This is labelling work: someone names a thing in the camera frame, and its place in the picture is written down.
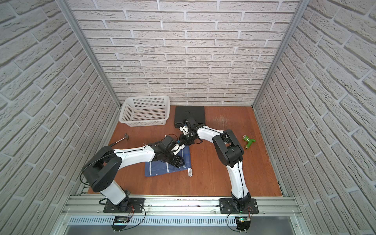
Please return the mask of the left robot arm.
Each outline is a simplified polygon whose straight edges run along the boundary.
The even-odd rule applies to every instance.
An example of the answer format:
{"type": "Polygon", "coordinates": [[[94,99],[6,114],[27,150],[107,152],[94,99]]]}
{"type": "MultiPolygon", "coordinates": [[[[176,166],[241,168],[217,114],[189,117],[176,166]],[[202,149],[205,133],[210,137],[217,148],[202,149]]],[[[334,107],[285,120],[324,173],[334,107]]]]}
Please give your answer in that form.
{"type": "Polygon", "coordinates": [[[129,195],[115,181],[118,171],[126,166],[155,161],[181,167],[185,161],[178,153],[184,147],[183,141],[171,136],[138,148],[113,149],[105,146],[83,166],[81,173],[95,193],[105,196],[107,206],[126,212],[130,206],[129,195]]]}

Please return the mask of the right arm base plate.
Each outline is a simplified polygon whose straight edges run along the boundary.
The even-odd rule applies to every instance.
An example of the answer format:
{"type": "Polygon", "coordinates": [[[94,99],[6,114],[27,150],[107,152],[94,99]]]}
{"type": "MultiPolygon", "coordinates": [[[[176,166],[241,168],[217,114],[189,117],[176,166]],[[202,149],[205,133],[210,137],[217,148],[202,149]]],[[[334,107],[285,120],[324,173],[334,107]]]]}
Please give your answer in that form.
{"type": "Polygon", "coordinates": [[[221,214],[240,213],[240,214],[259,214],[257,201],[254,198],[243,201],[234,201],[232,198],[220,198],[219,209],[221,214]]]}

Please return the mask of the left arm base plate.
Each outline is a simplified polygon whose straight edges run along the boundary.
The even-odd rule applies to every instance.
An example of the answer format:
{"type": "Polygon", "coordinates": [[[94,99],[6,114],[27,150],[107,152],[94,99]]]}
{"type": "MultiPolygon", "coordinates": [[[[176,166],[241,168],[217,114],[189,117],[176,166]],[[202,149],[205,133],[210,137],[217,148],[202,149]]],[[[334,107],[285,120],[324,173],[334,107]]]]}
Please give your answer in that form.
{"type": "Polygon", "coordinates": [[[109,199],[107,199],[103,212],[104,213],[131,213],[134,210],[134,213],[143,213],[143,206],[145,198],[131,197],[126,198],[121,201],[118,205],[113,204],[109,199]]]}

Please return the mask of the blue plaid pillowcase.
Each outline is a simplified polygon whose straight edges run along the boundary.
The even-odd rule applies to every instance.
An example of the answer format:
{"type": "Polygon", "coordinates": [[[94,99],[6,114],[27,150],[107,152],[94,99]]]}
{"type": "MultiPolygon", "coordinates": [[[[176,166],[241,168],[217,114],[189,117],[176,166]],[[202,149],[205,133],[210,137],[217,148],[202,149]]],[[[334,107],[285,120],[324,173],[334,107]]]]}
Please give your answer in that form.
{"type": "Polygon", "coordinates": [[[178,153],[178,156],[183,157],[185,164],[181,167],[174,167],[162,161],[146,162],[145,163],[145,177],[160,176],[168,173],[175,173],[179,171],[187,171],[192,168],[190,148],[186,146],[178,153]]]}

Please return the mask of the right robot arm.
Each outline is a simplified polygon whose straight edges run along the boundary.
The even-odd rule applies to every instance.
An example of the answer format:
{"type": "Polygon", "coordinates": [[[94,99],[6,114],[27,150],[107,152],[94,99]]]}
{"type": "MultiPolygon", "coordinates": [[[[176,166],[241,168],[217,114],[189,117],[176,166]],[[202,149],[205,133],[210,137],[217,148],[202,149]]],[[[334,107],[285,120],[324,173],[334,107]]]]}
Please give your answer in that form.
{"type": "Polygon", "coordinates": [[[182,134],[179,141],[182,145],[193,145],[195,140],[206,140],[213,143],[219,160],[226,166],[231,182],[233,207],[241,212],[250,203],[251,195],[243,174],[244,150],[232,130],[215,130],[206,125],[179,128],[182,134]]]}

